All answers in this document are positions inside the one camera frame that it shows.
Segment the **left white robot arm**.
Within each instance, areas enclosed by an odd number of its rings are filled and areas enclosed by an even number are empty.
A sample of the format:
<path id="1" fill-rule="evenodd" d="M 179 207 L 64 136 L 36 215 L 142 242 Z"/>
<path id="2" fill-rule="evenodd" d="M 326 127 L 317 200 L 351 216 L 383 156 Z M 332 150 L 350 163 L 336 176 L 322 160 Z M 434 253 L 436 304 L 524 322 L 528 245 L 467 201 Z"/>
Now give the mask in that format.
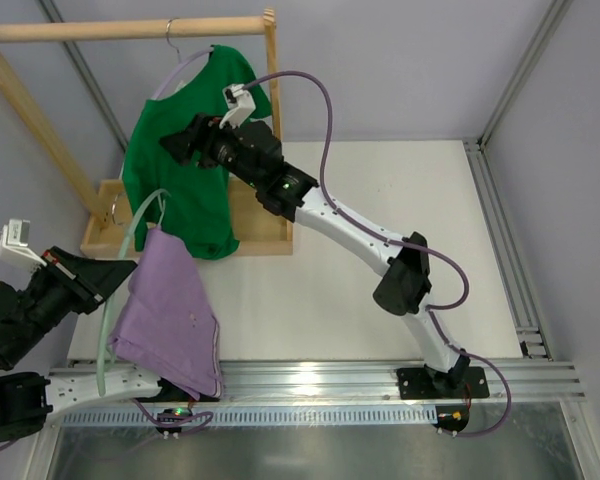
<path id="1" fill-rule="evenodd" d="M 25 289 L 0 281 L 0 450 L 71 410 L 100 401 L 184 397 L 166 379 L 138 367 L 106 373 L 110 388 L 105 394 L 99 394 L 93 376 L 45 377 L 14 370 L 67 315 L 96 311 L 136 267 L 132 260 L 94 260 L 52 247 L 33 258 Z"/>

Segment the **purple trousers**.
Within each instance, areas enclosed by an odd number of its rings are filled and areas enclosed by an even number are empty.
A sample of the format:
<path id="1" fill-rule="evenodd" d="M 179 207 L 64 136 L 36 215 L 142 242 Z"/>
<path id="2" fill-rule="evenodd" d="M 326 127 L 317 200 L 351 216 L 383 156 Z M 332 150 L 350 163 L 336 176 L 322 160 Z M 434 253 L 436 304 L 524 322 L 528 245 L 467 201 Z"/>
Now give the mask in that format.
<path id="1" fill-rule="evenodd" d="M 220 326 L 184 242 L 156 227 L 128 284 L 109 345 L 199 399 L 222 395 Z"/>

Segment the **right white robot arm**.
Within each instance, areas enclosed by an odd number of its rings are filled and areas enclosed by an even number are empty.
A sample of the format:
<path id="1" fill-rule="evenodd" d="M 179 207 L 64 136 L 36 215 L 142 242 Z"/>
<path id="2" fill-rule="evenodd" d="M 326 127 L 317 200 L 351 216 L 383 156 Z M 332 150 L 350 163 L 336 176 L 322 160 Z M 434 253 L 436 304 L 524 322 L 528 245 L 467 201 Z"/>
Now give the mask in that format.
<path id="1" fill-rule="evenodd" d="M 180 165 L 224 168 L 249 185 L 269 213 L 321 233 L 365 262 L 380 278 L 373 300 L 401 318 L 417 340 L 432 388 L 442 397 L 464 388 L 470 360 L 430 317 L 432 253 L 424 236 L 402 237 L 346 210 L 315 178 L 284 159 L 280 140 L 262 121 L 235 127 L 198 114 L 159 144 Z"/>

